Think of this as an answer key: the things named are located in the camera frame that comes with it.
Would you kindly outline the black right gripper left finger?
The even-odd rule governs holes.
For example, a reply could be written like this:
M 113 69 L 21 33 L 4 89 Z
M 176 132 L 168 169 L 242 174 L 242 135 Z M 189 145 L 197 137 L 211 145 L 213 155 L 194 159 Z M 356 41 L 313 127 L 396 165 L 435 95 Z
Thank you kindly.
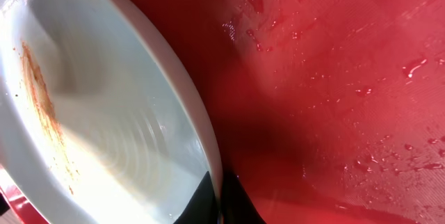
M 219 210 L 211 176 L 207 172 L 185 210 L 174 224 L 218 224 Z

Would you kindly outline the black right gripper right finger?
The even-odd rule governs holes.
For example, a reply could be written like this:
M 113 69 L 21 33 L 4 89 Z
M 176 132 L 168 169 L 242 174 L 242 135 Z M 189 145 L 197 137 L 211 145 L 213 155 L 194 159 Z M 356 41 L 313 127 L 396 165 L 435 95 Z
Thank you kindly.
M 220 203 L 225 224 L 266 224 L 233 172 L 223 174 Z

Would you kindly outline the white plate with sauce smear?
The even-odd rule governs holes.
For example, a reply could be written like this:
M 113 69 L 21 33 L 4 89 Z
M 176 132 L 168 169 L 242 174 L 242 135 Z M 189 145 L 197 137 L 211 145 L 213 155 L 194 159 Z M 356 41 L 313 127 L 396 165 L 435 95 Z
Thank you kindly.
M 1 165 L 49 223 L 174 223 L 222 166 L 201 97 L 130 0 L 1 0 Z

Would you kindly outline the red plastic tray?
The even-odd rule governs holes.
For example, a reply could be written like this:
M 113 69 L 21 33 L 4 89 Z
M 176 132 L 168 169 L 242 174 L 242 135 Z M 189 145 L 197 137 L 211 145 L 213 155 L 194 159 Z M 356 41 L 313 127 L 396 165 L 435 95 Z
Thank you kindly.
M 130 1 L 266 223 L 444 222 L 444 0 Z

